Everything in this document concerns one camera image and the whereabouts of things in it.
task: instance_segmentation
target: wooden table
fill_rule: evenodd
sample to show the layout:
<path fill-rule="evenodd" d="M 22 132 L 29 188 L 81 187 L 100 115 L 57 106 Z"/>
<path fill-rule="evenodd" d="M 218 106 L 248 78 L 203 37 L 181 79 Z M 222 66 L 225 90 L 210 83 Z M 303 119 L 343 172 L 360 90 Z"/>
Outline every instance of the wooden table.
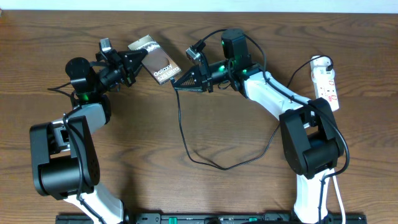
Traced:
<path fill-rule="evenodd" d="M 338 179 L 345 209 L 365 213 L 369 223 L 397 223 L 397 15 L 84 11 L 4 11 L 0 18 L 0 222 L 53 223 L 59 213 L 80 212 L 41 197 L 30 165 L 29 128 L 71 108 L 67 97 L 46 90 L 69 81 L 64 68 L 70 59 L 94 60 L 105 37 L 125 50 L 150 34 L 186 71 L 192 65 L 185 49 L 229 27 L 241 27 L 263 47 L 269 71 L 281 83 L 312 55 L 333 57 L 341 107 L 335 117 L 351 152 L 349 169 Z M 221 60 L 220 35 L 206 43 L 209 61 Z M 250 51 L 261 60 L 252 45 Z M 309 73 L 305 67 L 291 89 L 313 98 Z M 190 150 L 222 166 L 258 155 L 277 126 L 232 89 L 180 96 Z M 131 210 L 262 213 L 293 207 L 296 178 L 279 133 L 260 161 L 220 171 L 188 160 L 169 83 L 159 86 L 143 70 L 132 88 L 109 98 L 111 121 L 93 135 L 101 181 Z M 340 211 L 333 187 L 328 208 Z"/>

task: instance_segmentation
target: white background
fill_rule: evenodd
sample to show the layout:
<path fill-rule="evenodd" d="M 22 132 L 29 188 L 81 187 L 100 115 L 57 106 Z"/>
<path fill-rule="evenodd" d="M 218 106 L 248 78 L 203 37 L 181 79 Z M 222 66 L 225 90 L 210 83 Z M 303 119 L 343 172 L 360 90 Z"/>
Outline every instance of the white background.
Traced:
<path fill-rule="evenodd" d="M 0 8 L 3 10 L 398 13 L 398 0 L 0 0 Z"/>

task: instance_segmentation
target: green component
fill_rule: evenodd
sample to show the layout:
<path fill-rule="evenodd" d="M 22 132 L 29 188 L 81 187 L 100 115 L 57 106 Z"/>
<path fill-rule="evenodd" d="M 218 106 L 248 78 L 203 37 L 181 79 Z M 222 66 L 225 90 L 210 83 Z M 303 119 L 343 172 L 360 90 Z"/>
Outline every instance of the green component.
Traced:
<path fill-rule="evenodd" d="M 177 224 L 177 218 L 169 218 L 169 224 Z"/>
<path fill-rule="evenodd" d="M 81 96 L 81 98 L 82 98 L 84 101 L 88 101 L 88 96 L 87 96 L 86 94 L 83 94 L 83 95 Z"/>

